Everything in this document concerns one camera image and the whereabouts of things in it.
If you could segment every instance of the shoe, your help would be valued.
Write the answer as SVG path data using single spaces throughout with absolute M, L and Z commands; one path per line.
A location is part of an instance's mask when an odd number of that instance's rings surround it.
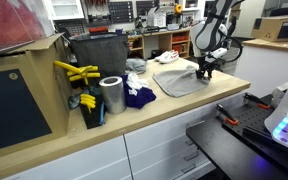
M 165 59 L 171 51 L 165 51 L 162 55 L 155 57 L 155 61 L 160 61 L 161 59 Z
M 171 51 L 166 58 L 160 59 L 160 63 L 167 64 L 178 60 L 180 57 L 177 51 Z

